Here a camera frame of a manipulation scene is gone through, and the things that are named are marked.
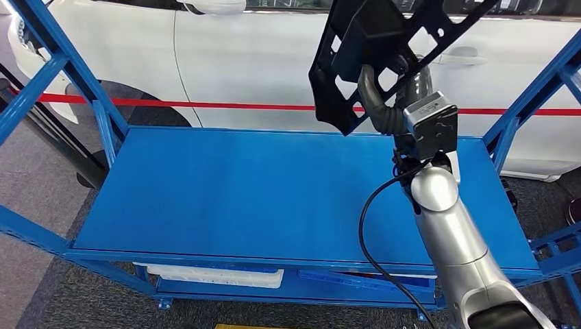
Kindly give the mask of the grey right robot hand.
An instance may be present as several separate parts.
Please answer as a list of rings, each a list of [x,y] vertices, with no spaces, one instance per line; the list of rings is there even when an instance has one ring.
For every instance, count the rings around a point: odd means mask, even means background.
[[[407,80],[395,93],[395,103],[388,106],[380,94],[375,70],[368,64],[364,64],[361,68],[357,90],[360,103],[371,119],[377,119],[383,114],[401,114],[406,106],[434,92],[430,68],[425,66],[414,77]]]

